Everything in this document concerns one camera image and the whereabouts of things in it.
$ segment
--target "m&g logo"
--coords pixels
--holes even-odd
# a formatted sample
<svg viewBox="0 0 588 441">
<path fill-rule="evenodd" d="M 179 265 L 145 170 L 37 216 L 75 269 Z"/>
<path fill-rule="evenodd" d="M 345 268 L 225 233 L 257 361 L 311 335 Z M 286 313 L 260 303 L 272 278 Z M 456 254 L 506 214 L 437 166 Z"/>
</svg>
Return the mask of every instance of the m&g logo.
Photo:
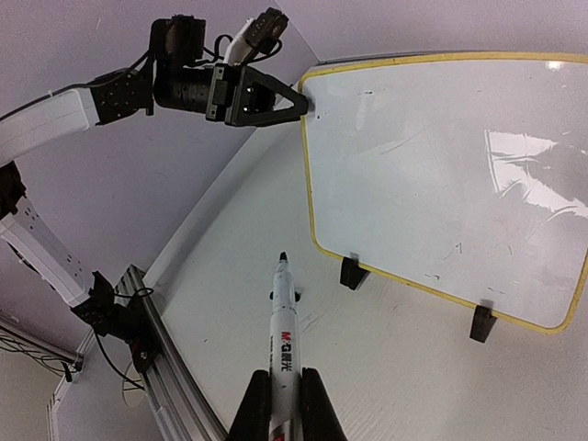
<svg viewBox="0 0 588 441">
<path fill-rule="evenodd" d="M 282 372 L 292 371 L 292 337 L 282 333 Z"/>
</svg>

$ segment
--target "black stand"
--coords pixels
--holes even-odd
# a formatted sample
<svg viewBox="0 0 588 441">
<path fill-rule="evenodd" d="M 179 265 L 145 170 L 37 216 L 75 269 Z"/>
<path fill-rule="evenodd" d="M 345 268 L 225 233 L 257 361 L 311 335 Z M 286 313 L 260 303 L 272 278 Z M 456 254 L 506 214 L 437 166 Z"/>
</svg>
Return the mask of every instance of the black stand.
<svg viewBox="0 0 588 441">
<path fill-rule="evenodd" d="M 486 339 L 495 323 L 496 317 L 492 316 L 492 309 L 478 305 L 474 311 L 474 320 L 471 323 L 469 338 L 480 343 L 486 343 Z"/>
<path fill-rule="evenodd" d="M 363 283 L 368 274 L 369 271 L 360 268 L 359 262 L 356 259 L 350 259 L 349 257 L 343 258 L 343 263 L 341 264 L 341 285 L 355 291 Z"/>
</svg>

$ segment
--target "white table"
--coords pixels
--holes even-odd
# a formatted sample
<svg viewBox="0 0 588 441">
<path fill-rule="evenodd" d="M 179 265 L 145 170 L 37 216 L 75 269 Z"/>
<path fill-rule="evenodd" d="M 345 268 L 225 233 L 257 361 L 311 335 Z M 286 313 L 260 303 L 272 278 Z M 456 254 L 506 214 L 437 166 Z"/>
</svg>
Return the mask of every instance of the white table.
<svg viewBox="0 0 588 441">
<path fill-rule="evenodd" d="M 320 370 L 350 441 L 588 438 L 586 305 L 565 333 L 498 322 L 481 345 L 468 338 L 472 310 L 376 275 L 342 287 L 340 263 L 311 240 L 299 124 L 244 145 L 146 278 L 227 427 L 268 365 L 268 294 L 284 250 L 302 291 L 302 364 Z"/>
</svg>

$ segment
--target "whiteboard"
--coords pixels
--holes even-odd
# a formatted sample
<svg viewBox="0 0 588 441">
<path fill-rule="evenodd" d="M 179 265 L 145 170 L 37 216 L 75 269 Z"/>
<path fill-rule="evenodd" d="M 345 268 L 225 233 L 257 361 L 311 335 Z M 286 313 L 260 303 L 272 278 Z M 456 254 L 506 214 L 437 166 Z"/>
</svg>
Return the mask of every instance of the whiteboard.
<svg viewBox="0 0 588 441">
<path fill-rule="evenodd" d="M 586 63 L 482 52 L 307 74 L 316 246 L 510 322 L 563 330 L 586 279 Z"/>
</svg>

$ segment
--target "white robotic arm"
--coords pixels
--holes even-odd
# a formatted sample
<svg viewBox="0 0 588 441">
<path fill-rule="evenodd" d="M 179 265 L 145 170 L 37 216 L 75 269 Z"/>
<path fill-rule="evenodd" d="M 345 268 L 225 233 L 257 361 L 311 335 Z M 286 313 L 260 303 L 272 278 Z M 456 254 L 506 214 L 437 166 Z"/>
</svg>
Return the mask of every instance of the white robotic arm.
<svg viewBox="0 0 588 441">
<path fill-rule="evenodd" d="M 100 122 L 89 89 L 74 88 L 0 120 L 0 167 L 69 133 Z"/>
<path fill-rule="evenodd" d="M 88 299 L 88 292 L 94 285 L 92 272 L 55 237 L 27 198 L 18 201 L 16 214 L 8 214 L 0 220 L 0 237 L 49 282 L 70 307 Z"/>
</svg>

